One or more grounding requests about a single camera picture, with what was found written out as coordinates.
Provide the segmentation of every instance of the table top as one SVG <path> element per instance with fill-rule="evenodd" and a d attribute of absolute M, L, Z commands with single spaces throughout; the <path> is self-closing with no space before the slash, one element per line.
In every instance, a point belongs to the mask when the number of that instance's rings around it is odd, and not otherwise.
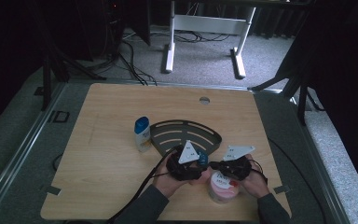
<path fill-rule="evenodd" d="M 221 161 L 228 146 L 254 146 L 271 192 L 282 185 L 251 92 L 93 84 L 51 184 L 61 193 L 48 193 L 43 218 L 108 219 L 131 199 L 161 158 L 153 147 L 144 153 L 136 148 L 133 127 L 142 116 L 151 124 L 185 119 L 215 130 L 223 141 L 210 161 Z M 256 199 L 244 189 L 228 203 L 215 203 L 207 188 L 182 186 L 159 220 L 257 220 Z M 285 194 L 275 197 L 290 214 Z"/>

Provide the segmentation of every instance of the person's arm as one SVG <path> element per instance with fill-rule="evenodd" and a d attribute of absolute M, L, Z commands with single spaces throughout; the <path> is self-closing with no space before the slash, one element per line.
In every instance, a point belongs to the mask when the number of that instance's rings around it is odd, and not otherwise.
<path fill-rule="evenodd" d="M 178 181 L 168 174 L 168 156 L 158 167 L 153 184 L 116 219 L 115 224 L 155 223 L 169 198 L 188 181 Z"/>
<path fill-rule="evenodd" d="M 260 171 L 251 155 L 246 155 L 250 160 L 252 169 Z M 269 187 L 260 173 L 251 171 L 251 173 L 241 181 L 241 185 L 249 194 L 257 198 L 258 212 L 261 224 L 288 224 L 290 223 L 289 214 L 284 210 L 281 204 L 269 192 Z"/>

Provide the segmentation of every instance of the human hand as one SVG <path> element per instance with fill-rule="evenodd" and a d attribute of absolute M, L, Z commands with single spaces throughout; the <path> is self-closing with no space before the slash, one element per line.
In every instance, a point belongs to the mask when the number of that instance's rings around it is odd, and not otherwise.
<path fill-rule="evenodd" d="M 252 155 L 246 154 L 245 157 L 250 161 L 252 169 L 260 171 L 260 167 L 255 164 Z M 251 171 L 251 173 L 241 181 L 241 185 L 246 189 L 246 191 L 248 191 L 249 194 L 257 199 L 269 194 L 269 187 L 267 187 L 264 177 L 254 171 Z"/>
<path fill-rule="evenodd" d="M 158 189 L 165 197 L 170 198 L 176 192 L 177 189 L 188 183 L 188 180 L 179 181 L 168 174 L 167 160 L 171 156 L 167 156 L 165 160 L 156 170 L 156 177 L 154 177 L 153 185 Z"/>

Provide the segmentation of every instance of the black mesh tray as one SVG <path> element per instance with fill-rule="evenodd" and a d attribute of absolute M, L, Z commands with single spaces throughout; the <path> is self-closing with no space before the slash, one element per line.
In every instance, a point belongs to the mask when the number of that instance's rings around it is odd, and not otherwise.
<path fill-rule="evenodd" d="M 222 137 L 219 133 L 197 122 L 171 119 L 150 126 L 153 146 L 164 155 L 172 147 L 185 145 L 187 140 L 195 149 L 202 149 L 211 155 L 220 147 Z"/>

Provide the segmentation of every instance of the gray sleeve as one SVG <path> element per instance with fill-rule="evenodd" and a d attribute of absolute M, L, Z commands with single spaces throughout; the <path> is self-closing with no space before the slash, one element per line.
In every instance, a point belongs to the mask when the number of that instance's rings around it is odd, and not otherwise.
<path fill-rule="evenodd" d="M 150 185 L 138 199 L 121 213 L 115 224 L 156 223 L 168 202 L 169 200 L 156 187 Z"/>
<path fill-rule="evenodd" d="M 271 193 L 257 199 L 260 223 L 262 224 L 288 224 L 289 214 Z"/>

